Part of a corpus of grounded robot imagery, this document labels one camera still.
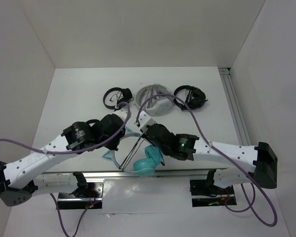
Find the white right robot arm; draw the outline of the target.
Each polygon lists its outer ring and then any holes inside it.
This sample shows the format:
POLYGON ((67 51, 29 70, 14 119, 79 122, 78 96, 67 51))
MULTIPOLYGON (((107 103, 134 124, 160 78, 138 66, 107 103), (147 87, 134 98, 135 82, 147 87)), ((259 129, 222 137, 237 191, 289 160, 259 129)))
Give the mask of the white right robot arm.
POLYGON ((259 142, 257 146, 236 146, 218 142, 205 142, 191 134, 174 134, 161 124, 140 128, 144 138, 161 152, 177 160, 214 161, 229 164, 227 169, 210 171, 205 182, 212 194, 234 184, 254 180, 261 188, 277 187, 278 158, 271 146, 259 142))

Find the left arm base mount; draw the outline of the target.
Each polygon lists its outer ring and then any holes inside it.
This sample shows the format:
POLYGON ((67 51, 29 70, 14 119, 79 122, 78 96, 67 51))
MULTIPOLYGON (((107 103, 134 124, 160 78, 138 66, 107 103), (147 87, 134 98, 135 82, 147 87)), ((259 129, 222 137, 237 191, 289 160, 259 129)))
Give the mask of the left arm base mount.
POLYGON ((104 179, 87 181, 88 189, 76 197, 73 194, 59 193, 57 203, 61 210, 102 209, 104 179))

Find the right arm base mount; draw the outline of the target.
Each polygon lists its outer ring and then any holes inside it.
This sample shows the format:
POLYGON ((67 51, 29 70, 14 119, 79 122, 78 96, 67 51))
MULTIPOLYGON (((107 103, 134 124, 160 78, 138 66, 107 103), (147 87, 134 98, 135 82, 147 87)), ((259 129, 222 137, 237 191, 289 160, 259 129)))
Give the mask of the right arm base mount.
POLYGON ((234 188, 207 185, 206 180, 190 180, 192 207, 237 205, 234 188))

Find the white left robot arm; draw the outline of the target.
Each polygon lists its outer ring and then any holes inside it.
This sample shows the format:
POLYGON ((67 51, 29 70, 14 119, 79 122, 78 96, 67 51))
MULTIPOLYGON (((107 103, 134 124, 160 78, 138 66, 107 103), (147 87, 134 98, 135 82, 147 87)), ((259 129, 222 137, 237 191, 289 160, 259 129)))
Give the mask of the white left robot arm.
POLYGON ((82 172, 45 172, 84 152, 101 147, 117 150, 125 130, 125 119, 116 114, 106 115, 101 120, 78 121, 30 155, 11 163, 0 161, 0 199, 12 207, 42 194, 84 196, 89 186, 82 172))

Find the teal cat-ear headphones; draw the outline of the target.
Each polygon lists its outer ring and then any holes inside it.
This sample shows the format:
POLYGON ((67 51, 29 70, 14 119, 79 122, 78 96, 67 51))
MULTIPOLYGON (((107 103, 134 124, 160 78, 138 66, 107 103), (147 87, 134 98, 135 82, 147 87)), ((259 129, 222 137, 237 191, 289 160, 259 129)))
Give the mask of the teal cat-ear headphones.
POLYGON ((122 172, 130 172, 130 173, 136 173, 140 176, 149 176, 152 175, 155 172, 155 169, 159 165, 165 165, 163 154, 160 151, 160 149, 154 145, 149 145, 145 147, 145 158, 139 159, 133 163, 133 169, 129 170, 126 167, 128 166, 129 162, 133 158, 134 154, 137 152, 138 148, 137 144, 142 139, 142 135, 137 132, 133 132, 131 129, 126 127, 125 135, 123 138, 129 138, 129 137, 137 137, 138 140, 133 146, 130 153, 127 155, 127 157, 124 159, 122 164, 119 164, 115 158, 115 151, 108 150, 102 155, 102 159, 106 161, 111 161, 114 163, 114 165, 122 172))

